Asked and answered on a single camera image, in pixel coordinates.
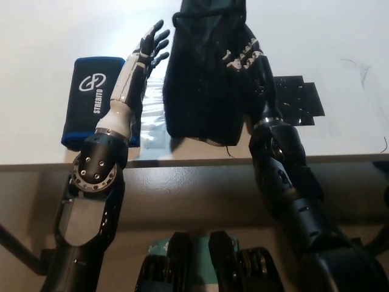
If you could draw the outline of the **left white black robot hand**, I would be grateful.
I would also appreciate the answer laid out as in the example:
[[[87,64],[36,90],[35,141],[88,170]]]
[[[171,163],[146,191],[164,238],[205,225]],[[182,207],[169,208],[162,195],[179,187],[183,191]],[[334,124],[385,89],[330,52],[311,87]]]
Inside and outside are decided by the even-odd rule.
[[[156,22],[140,39],[128,56],[114,85],[109,111],[95,127],[96,134],[114,136],[128,141],[132,136],[132,126],[142,110],[148,79],[152,71],[167,59],[170,30],[163,30],[164,21]]]

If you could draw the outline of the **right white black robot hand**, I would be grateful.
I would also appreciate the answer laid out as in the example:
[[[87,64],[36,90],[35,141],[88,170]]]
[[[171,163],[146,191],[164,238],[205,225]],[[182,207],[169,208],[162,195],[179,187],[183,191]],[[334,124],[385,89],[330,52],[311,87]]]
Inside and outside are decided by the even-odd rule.
[[[269,60],[256,38],[251,38],[237,54],[225,50],[221,60],[237,82],[252,128],[283,120]]]

